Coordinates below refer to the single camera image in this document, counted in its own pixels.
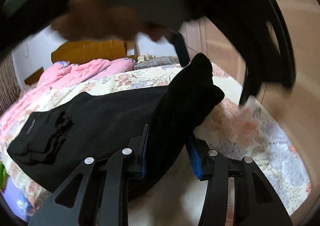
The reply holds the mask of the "person's left hand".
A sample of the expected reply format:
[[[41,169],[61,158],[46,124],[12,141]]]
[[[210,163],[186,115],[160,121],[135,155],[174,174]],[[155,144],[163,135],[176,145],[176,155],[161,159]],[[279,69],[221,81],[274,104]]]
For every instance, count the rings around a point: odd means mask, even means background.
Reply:
[[[154,42],[172,37],[167,28],[144,22],[131,8],[111,4],[109,0],[70,0],[68,5],[67,13],[53,20],[51,27],[70,41],[132,41],[139,32]]]

